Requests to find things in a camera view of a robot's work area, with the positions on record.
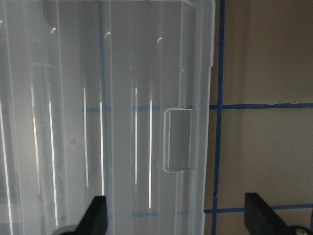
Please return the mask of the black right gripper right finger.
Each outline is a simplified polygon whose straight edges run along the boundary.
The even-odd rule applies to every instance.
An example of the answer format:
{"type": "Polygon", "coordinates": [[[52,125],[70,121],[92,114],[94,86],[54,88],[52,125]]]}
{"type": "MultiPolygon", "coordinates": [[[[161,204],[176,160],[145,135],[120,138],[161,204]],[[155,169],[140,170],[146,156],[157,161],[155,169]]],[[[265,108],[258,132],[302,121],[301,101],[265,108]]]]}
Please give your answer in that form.
{"type": "Polygon", "coordinates": [[[244,224],[251,235],[311,235],[300,225],[287,225],[257,193],[246,193],[244,224]]]}

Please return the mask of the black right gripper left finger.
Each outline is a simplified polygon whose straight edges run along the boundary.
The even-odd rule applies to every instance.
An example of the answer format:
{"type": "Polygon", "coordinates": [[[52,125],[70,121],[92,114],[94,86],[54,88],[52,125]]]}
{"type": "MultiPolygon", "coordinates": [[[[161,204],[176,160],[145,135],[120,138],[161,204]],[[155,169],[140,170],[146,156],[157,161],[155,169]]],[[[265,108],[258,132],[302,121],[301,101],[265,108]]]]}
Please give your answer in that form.
{"type": "Polygon", "coordinates": [[[55,230],[56,235],[105,235],[108,229],[107,201],[104,195],[95,196],[78,225],[55,230]]]}

